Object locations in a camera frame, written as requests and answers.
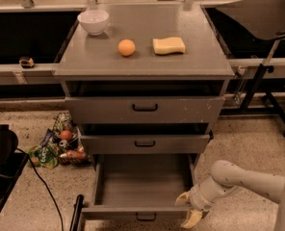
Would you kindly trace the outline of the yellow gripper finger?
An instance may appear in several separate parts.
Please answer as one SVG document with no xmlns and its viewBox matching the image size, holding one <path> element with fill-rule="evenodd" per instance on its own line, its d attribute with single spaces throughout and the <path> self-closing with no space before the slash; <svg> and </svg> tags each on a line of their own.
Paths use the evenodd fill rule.
<svg viewBox="0 0 285 231">
<path fill-rule="evenodd" d="M 195 227 L 202 219 L 203 211 L 190 208 L 188 210 L 185 220 L 181 223 L 181 227 L 185 229 L 191 229 Z"/>
<path fill-rule="evenodd" d="M 175 200 L 175 206 L 184 206 L 190 204 L 190 193 L 182 192 Z"/>
</svg>

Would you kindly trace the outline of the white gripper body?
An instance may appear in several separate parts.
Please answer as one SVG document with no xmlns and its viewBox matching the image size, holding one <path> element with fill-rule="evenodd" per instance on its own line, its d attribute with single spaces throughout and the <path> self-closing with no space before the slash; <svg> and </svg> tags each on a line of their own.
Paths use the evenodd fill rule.
<svg viewBox="0 0 285 231">
<path fill-rule="evenodd" d="M 199 185 L 194 185 L 189 190 L 189 201 L 193 208 L 204 213 L 209 212 L 213 206 L 213 203 L 202 194 Z"/>
</svg>

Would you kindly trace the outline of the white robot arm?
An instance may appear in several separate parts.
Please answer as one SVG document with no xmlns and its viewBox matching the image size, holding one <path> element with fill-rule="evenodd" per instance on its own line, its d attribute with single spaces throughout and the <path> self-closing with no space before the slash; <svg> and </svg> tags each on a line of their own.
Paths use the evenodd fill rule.
<svg viewBox="0 0 285 231">
<path fill-rule="evenodd" d="M 190 204 L 181 227 L 195 227 L 203 214 L 208 213 L 218 199 L 235 193 L 239 188 L 277 203 L 274 231 L 285 231 L 285 176 L 246 170 L 225 160 L 215 161 L 206 179 L 176 198 L 176 206 Z"/>
</svg>

